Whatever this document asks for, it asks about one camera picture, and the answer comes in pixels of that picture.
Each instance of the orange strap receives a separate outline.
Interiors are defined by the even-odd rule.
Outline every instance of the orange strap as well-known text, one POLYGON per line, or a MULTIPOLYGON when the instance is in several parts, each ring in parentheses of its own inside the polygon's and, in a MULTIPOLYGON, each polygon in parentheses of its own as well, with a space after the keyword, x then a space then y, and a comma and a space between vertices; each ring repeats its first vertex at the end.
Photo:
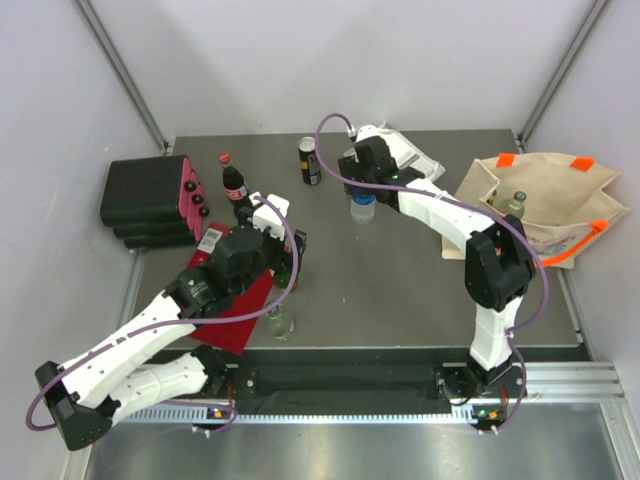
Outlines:
POLYGON ((591 167, 593 167, 594 163, 596 163, 596 161, 591 157, 576 157, 571 164, 571 167, 577 170, 582 170, 583 172, 588 172, 591 167))
POLYGON ((516 159, 515 153, 501 153, 500 156, 498 157, 498 163, 496 164, 496 167, 498 168, 510 167, 511 165, 513 165, 513 161, 515 159, 516 159))
POLYGON ((573 247, 558 256, 543 260, 542 264, 544 265, 544 268, 549 268, 557 263, 564 262, 567 258, 575 255, 582 247, 589 243, 593 237, 604 232, 609 226, 609 223, 606 220, 596 220, 595 222, 591 222, 589 225, 591 226, 591 231, 573 247))

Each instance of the metal table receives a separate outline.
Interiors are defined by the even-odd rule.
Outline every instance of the metal table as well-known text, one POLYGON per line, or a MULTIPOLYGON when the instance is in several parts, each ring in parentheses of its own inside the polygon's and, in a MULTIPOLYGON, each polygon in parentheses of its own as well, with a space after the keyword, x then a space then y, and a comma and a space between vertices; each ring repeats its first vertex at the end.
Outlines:
POLYGON ((171 428, 119 425, 85 479, 623 478, 597 405, 526 405, 497 438, 466 425, 236 425, 210 440, 171 428))
MULTIPOLYGON (((407 132, 407 138, 440 161, 446 174, 438 185, 455 192, 474 158, 516 151, 509 130, 407 132)), ((297 141, 301 135, 179 137, 174 153, 193 162, 206 191, 208 220, 235 224, 222 189, 218 155, 230 152, 252 191, 291 201, 289 219, 309 235, 299 288, 286 304, 296 330, 286 343, 271 338, 258 322, 248 348, 468 347, 475 307, 463 284, 460 261, 441 258, 441 238, 425 225, 378 205, 374 221, 356 225, 342 185, 325 175, 317 186, 301 180, 297 141)), ((322 151, 334 160, 349 146, 346 135, 326 134, 322 151)), ((136 313, 183 268, 193 247, 149 252, 136 313)), ((551 301, 541 321, 518 333, 525 346, 575 346, 578 340, 562 293, 559 273, 550 270, 551 301)), ((532 282, 519 312, 536 308, 540 282, 532 282)), ((193 340, 175 345, 191 348, 193 340)))

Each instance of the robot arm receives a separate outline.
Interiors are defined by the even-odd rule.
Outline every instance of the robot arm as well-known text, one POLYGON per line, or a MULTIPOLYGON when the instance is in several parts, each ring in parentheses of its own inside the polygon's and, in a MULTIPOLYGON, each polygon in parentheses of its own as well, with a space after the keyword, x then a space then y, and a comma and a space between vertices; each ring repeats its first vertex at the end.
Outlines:
MULTIPOLYGON (((355 156, 338 161, 343 177, 413 190, 371 193, 379 203, 419 220, 465 252, 465 286, 476 302, 469 367, 480 387, 490 385, 511 365, 512 352, 505 330, 513 326, 522 297, 535 274, 530 255, 490 218, 441 201, 443 197, 453 197, 429 181, 420 165, 398 168, 387 143, 375 134, 375 127, 360 129, 354 146, 355 156)), ((505 220, 524 233, 517 218, 507 216, 505 220)))
MULTIPOLYGON (((288 201, 274 195, 268 200, 286 216, 288 201)), ((64 377, 45 395, 45 403, 69 450, 93 443, 140 408, 177 395, 203 390, 217 393, 212 389, 219 389, 224 383, 224 363, 208 347, 168 365, 138 368, 171 342, 198 328, 191 323, 158 328, 153 325, 216 317, 266 270, 291 271, 293 254, 285 249, 285 229, 279 217, 255 200, 254 207, 243 207, 239 217, 239 225, 218 241, 204 265, 180 273, 133 320, 91 351, 62 365, 47 362, 36 370, 42 388, 92 351, 113 346, 64 377)), ((292 240, 301 259, 306 234, 296 231, 292 240)))

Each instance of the white enclosure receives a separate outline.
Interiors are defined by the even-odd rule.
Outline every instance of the white enclosure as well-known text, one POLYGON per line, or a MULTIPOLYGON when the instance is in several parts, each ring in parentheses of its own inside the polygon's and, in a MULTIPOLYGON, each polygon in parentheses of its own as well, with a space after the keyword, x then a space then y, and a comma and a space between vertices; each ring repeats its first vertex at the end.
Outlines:
POLYGON ((397 128, 520 131, 589 0, 94 0, 168 138, 397 128))
MULTIPOLYGON (((621 170, 608 193, 637 209, 635 0, 2 2, 3 478, 57 478, 66 458, 58 432, 24 425, 33 372, 46 359, 75 357, 116 325, 134 257, 99 220, 111 161, 158 155, 159 137, 309 132, 332 111, 402 130, 518 135, 544 106, 592 7, 603 4, 524 140, 529 151, 593 156, 621 170), (95 8, 129 85, 83 4, 95 8)), ((590 346, 616 364, 640 423, 636 235, 632 212, 569 278, 590 346)), ((37 412, 37 423, 50 422, 37 412)))
POLYGON ((2 24, 0 459, 3 478, 48 480, 66 449, 25 427, 33 372, 113 331, 132 256, 100 224, 104 175, 159 147, 71 2, 3 2, 2 24))
MULTIPOLYGON (((529 141, 531 151, 593 156, 624 172, 609 187, 638 208, 640 189, 640 3, 616 0, 596 27, 567 81, 529 141)), ((640 221, 629 215, 606 241, 589 249, 572 279, 600 358, 613 360, 640 422, 640 221)))

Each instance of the can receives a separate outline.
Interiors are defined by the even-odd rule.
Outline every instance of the can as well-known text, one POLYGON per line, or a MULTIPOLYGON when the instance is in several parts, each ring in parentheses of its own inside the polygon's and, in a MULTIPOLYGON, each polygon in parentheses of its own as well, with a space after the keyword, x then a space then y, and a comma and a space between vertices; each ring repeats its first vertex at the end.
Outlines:
POLYGON ((302 137, 298 142, 298 155, 302 181, 307 185, 319 184, 322 180, 322 170, 316 157, 316 140, 313 137, 302 137))

